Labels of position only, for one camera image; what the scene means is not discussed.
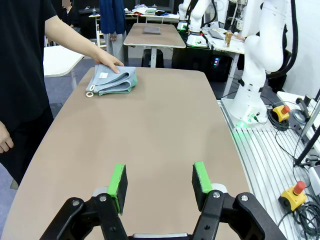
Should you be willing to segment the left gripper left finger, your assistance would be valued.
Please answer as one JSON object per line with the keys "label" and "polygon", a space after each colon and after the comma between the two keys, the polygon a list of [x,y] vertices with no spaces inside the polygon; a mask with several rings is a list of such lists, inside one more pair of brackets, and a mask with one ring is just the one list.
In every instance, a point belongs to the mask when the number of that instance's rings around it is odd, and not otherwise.
{"label": "left gripper left finger", "polygon": [[87,201],[71,197],[57,212],[41,240],[84,240],[94,227],[100,227],[105,240],[127,240],[120,220],[128,178],[125,164],[117,164],[106,190]]}

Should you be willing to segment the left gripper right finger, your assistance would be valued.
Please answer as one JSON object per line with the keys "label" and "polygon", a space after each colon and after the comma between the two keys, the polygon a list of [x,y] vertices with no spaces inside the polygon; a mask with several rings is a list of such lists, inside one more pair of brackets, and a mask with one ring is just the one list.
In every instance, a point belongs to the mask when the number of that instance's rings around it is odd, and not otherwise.
{"label": "left gripper right finger", "polygon": [[193,164],[191,182],[201,212],[192,240],[214,240],[220,223],[228,224],[241,240],[286,239],[253,194],[243,192],[232,197],[213,189],[202,161]]}

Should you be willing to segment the person's right hand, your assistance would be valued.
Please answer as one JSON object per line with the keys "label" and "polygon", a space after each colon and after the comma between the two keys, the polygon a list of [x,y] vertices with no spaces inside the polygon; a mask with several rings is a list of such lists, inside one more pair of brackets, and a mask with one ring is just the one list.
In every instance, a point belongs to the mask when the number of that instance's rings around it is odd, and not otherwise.
{"label": "person's right hand", "polygon": [[5,125],[0,122],[0,153],[8,152],[14,147],[13,140]]}

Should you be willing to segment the person's left hand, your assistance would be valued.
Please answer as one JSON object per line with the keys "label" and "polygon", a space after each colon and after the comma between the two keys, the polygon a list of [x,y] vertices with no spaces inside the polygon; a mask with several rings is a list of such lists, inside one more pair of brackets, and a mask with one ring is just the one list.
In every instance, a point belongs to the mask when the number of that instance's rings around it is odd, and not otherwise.
{"label": "person's left hand", "polygon": [[124,66],[119,59],[100,48],[97,49],[97,52],[94,55],[94,60],[99,65],[105,65],[109,67],[116,74],[120,73],[118,67]]}

